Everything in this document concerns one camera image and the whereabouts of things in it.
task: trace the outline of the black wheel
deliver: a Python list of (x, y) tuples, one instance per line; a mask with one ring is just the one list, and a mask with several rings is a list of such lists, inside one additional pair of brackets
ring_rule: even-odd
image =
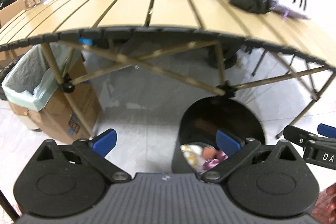
[[(223, 49), (223, 56), (224, 56), (224, 65), (225, 69), (232, 68), (238, 59), (237, 53), (232, 52), (229, 50), (224, 50)], [(216, 52), (214, 47), (209, 47), (209, 52), (208, 52), (208, 64), (210, 67), (217, 69), (217, 57), (216, 57)]]
[(13, 59), (2, 71), (0, 71), (0, 99), (3, 101), (7, 101), (7, 97), (1, 87), (1, 84), (7, 74), (14, 68), (14, 66), (17, 64), (17, 62), (20, 60), (20, 58), (23, 55), (18, 56), (17, 58)]

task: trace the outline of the slatted wooden table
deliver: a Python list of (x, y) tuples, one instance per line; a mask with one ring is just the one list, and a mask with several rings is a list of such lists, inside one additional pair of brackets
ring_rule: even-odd
[[(144, 33), (148, 37), (180, 35), (190, 42), (137, 57), (102, 49), (99, 44), (87, 46), (77, 42), (81, 37), (106, 38), (112, 44), (113, 39), (128, 39), (135, 33)], [(75, 85), (137, 64), (154, 73), (203, 88), (216, 95), (226, 93), (222, 45), (264, 48), (264, 53), (269, 51), (290, 73), (240, 84), (233, 88), (238, 90), (297, 78), (311, 92), (314, 100), (293, 123), (309, 110), (336, 76), (336, 43), (313, 21), (283, 20), (273, 12), (255, 15), (230, 5), (228, 0), (54, 0), (47, 5), (39, 5), (19, 13), (0, 29), (0, 51), (42, 44), (46, 59), (61, 85), (64, 82), (63, 75), (55, 64), (49, 47), (50, 42), (86, 50), (117, 62), (111, 68), (84, 75), (69, 84)], [(212, 87), (145, 62), (162, 55), (208, 46), (216, 47), (219, 76), (223, 86)], [(307, 70), (295, 72), (290, 64), (278, 55), (279, 53), (306, 60)], [(317, 63), (320, 67), (309, 69), (309, 63)], [(319, 92), (314, 90), (313, 81), (312, 87), (309, 87), (300, 78), (323, 70), (332, 70), (334, 73)], [(80, 111), (73, 104), (70, 94), (65, 95), (83, 126), (92, 134), (92, 130), (81, 118)]]

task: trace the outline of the floor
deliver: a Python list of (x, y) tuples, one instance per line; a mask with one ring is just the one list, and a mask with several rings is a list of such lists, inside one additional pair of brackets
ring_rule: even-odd
[[(335, 38), (333, 28), (336, 10), (327, 3), (328, 0), (309, 0), (308, 12)], [(147, 42), (139, 50), (153, 47), (160, 48), (161, 45)], [(226, 71), (230, 83), (259, 80), (286, 72), (273, 57), (267, 55), (260, 70), (251, 78), (251, 72), (261, 53), (262, 50), (254, 50), (251, 55), (240, 52), (239, 65)], [(217, 71), (208, 66), (206, 56), (206, 50), (194, 50), (160, 58), (153, 63), (217, 85)], [(111, 65), (110, 61), (90, 54), (85, 54), (85, 57), (88, 71)], [(305, 64), (299, 59), (295, 60), (293, 66), (296, 70), (305, 69)], [(330, 72), (314, 75), (318, 89), (329, 76)], [(196, 100), (210, 95), (175, 80), (153, 75), (142, 68), (129, 67), (94, 79), (92, 83), (103, 108), (94, 130), (96, 133), (108, 128), (117, 131), (117, 146), (108, 154), (107, 159), (132, 175), (136, 172), (170, 171), (174, 142), (184, 111)], [(316, 133), (320, 123), (336, 126), (335, 88), (336, 81), (296, 125), (313, 133)], [(245, 103), (257, 115), (264, 127), (268, 144), (275, 144), (274, 136), (307, 105), (310, 96), (296, 80), (288, 80), (240, 91), (236, 99)], [(0, 101), (0, 117), (0, 189), (14, 203), (12, 187), (16, 178), (41, 142), (48, 137), (44, 133), (27, 130), (3, 101)], [(335, 182), (336, 171), (313, 165), (309, 167), (321, 189)]]

